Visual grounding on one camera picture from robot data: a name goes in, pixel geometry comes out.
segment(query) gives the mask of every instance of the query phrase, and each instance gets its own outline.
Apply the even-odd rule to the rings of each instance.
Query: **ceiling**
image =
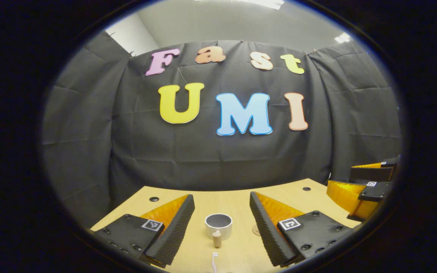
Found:
[[[138,54],[152,50],[150,44],[162,48],[194,41],[241,39],[309,53],[338,43],[335,38],[345,32],[333,21],[296,2],[284,2],[275,10],[237,0],[163,0],[132,16],[139,18],[129,20],[127,26],[116,24],[107,31],[118,33],[113,38],[126,50]],[[137,35],[142,28],[138,24],[147,33]],[[133,37],[144,40],[147,36],[154,41],[148,38],[146,46],[129,44],[126,48],[123,44],[132,42]]]

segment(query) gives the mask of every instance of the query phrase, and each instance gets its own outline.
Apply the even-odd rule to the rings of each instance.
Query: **white wall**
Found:
[[[106,29],[108,34],[116,40],[127,52],[132,52],[132,56],[137,56],[151,50],[158,49],[158,45],[143,21],[137,13],[122,19]]]

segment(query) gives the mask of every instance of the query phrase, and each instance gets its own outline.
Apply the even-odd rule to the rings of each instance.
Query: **white mug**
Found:
[[[205,232],[213,239],[212,234],[218,231],[222,240],[227,240],[232,233],[232,217],[223,213],[210,214],[205,218]]]

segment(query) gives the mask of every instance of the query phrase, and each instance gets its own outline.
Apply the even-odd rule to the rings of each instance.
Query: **wooden table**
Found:
[[[212,252],[218,273],[272,273],[280,271],[273,267],[262,240],[252,231],[254,216],[250,211],[251,191],[257,191],[292,206],[304,213],[319,210],[349,228],[359,222],[347,219],[348,212],[336,205],[327,195],[326,186],[311,179],[304,179],[283,185],[265,188],[231,191],[187,191],[143,187],[119,207],[101,219],[91,230],[99,230],[123,214],[140,216],[185,194],[193,194],[195,211],[188,224],[183,242],[171,266],[165,270],[171,273],[213,272]],[[159,201],[151,202],[150,197]],[[232,217],[232,235],[215,248],[213,241],[205,234],[205,217],[212,213],[224,213]]]

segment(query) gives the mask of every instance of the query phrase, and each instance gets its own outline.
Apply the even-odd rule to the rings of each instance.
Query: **toothbrush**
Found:
[[[214,268],[214,273],[217,273],[217,266],[215,265],[215,257],[218,257],[218,252],[212,253],[212,267]]]

